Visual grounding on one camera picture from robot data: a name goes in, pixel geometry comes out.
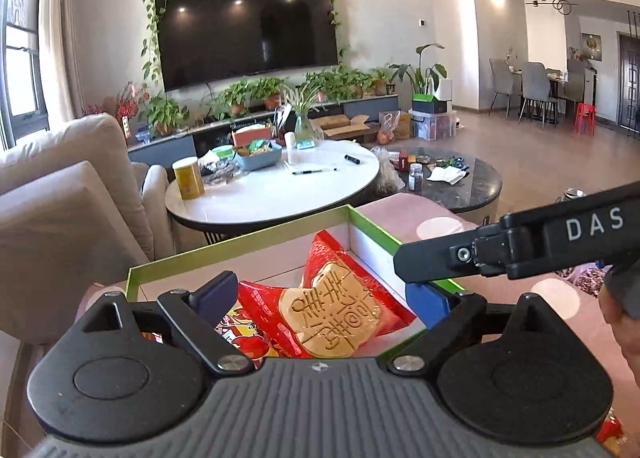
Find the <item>person's right hand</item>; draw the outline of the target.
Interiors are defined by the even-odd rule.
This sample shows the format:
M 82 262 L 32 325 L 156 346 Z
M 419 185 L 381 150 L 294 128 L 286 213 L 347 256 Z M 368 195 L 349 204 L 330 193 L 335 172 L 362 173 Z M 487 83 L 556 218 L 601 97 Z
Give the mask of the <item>person's right hand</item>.
M 634 374 L 634 380 L 640 380 L 640 323 L 632 319 L 623 307 L 603 286 L 599 293 L 599 304 L 605 322 L 612 328 L 614 338 L 620 346 L 624 359 Z

